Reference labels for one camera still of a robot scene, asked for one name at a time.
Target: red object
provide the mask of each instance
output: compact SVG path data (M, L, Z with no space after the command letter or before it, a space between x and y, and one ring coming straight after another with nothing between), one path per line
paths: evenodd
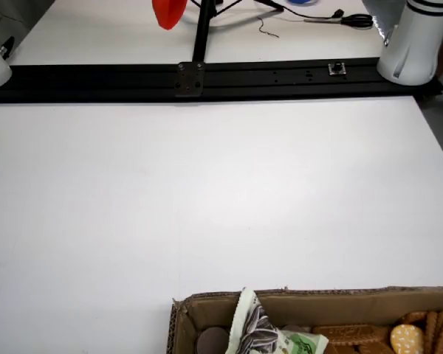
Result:
M157 22L165 30L177 25L187 6L187 0L153 0Z

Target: blue object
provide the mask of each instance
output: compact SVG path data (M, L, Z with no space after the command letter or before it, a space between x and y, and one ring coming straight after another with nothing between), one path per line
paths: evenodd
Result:
M287 0L287 1L292 4L296 4L296 5L302 5L302 4L307 4L309 2L312 2L312 0Z

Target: black metal rail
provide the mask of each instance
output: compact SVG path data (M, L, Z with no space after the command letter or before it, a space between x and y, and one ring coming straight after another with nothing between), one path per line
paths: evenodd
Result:
M200 95L177 94L181 72L168 65L13 66L0 103L177 103L435 95L438 80L401 86L382 78L377 58L205 64ZM346 75L331 76L340 61Z

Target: cardboard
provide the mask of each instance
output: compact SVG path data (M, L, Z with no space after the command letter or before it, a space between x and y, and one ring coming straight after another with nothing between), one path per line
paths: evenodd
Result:
M443 310L443 288L348 291L256 291L277 327L285 325L392 325L418 310ZM197 336L209 327L231 327L240 292L193 295L174 302L167 354L194 354Z

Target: white tabletop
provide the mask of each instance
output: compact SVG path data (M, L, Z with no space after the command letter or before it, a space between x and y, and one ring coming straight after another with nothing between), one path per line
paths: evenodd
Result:
M352 3L339 2L309 11ZM182 47L190 57L192 38L185 46L165 39L180 39L183 24L152 29L159 34L147 45L161 46L159 56L137 46L130 55L117 37L109 43L124 50L111 56L90 45L96 23L136 36L134 18L117 20L138 12L123 6L128 0L77 3L58 0L15 63L176 62ZM281 38L296 28L268 21ZM60 54L55 41L40 44L46 31L74 30L77 47L89 41L89 58L70 53L70 39ZM274 40L256 31L259 45L245 41L252 50L229 56L212 46L208 57L320 56L272 52L264 45ZM356 41L344 41L353 54L338 46L338 57L361 56ZM369 43L363 56L373 55ZM443 285L443 153L410 97L0 105L0 353L163 353L171 298L387 285Z
M279 1L289 5L285 0ZM305 14L364 13L360 0L320 0L295 7ZM206 61L268 61L362 58L380 55L375 29L299 22L289 13L264 19L269 7L244 0L212 21ZM178 63L191 60L198 9L188 5L171 31L157 25L149 0L57 0L27 37L13 64Z

